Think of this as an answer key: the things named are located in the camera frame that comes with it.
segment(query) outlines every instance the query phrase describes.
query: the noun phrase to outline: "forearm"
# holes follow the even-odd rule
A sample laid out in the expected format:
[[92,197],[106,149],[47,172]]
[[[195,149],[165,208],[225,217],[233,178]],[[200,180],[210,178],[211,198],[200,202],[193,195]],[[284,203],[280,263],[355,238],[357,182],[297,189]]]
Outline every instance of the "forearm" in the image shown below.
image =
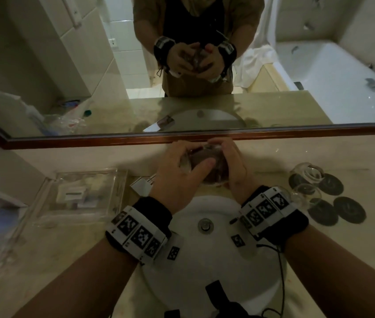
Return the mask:
[[375,317],[375,270],[309,225],[291,236],[285,256],[328,317]]
[[158,30],[147,20],[136,21],[134,26],[139,42],[153,54],[155,41],[160,37]]
[[138,261],[104,238],[43,288],[13,318],[106,318]]
[[251,25],[243,25],[237,28],[230,38],[230,42],[236,47],[238,58],[248,49],[254,40],[256,29]]

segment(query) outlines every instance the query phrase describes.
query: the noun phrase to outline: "sink drain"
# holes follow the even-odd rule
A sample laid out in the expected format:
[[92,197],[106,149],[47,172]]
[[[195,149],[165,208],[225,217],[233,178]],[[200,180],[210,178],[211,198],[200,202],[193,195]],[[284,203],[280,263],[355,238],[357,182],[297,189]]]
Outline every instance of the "sink drain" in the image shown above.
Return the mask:
[[198,222],[198,230],[204,235],[209,235],[214,230],[214,224],[210,219],[202,219]]

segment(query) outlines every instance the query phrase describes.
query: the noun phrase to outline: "white bathtub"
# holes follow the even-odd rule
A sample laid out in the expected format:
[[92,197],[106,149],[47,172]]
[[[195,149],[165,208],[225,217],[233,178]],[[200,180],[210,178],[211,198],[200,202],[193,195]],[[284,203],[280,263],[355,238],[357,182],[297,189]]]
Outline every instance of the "white bathtub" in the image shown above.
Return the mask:
[[366,81],[375,80],[373,70],[333,42],[281,42],[276,50],[291,81],[301,82],[334,124],[375,122],[375,92]]

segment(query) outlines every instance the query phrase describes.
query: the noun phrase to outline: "cable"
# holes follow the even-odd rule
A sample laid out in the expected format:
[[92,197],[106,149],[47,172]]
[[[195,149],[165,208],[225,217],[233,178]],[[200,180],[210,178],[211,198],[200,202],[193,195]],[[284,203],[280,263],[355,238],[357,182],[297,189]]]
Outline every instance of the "cable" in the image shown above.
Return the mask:
[[271,250],[274,250],[275,252],[277,252],[277,255],[279,256],[279,265],[280,265],[280,274],[281,274],[281,287],[282,287],[282,292],[283,292],[283,295],[282,295],[282,298],[281,298],[281,312],[278,312],[277,310],[272,309],[272,308],[266,308],[261,313],[261,317],[265,318],[264,314],[265,314],[266,311],[275,312],[280,317],[283,317],[283,312],[285,310],[285,278],[283,277],[283,266],[281,265],[281,257],[280,257],[281,252],[278,248],[269,246],[267,244],[257,244],[257,248],[261,248],[261,247],[265,247],[265,248],[269,248]]

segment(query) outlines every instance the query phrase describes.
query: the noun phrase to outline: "wooden mirror frame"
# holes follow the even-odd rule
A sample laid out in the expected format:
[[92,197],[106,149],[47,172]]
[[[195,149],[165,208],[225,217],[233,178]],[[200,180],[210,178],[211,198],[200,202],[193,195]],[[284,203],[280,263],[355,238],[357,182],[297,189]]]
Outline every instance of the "wooden mirror frame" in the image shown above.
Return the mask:
[[65,148],[89,146],[116,146],[138,144],[165,144],[177,140],[206,142],[216,136],[229,136],[234,140],[375,135],[375,124],[345,124],[257,128],[231,131],[195,131],[173,133],[94,134],[43,138],[10,138],[0,129],[0,147],[5,150],[34,148]]

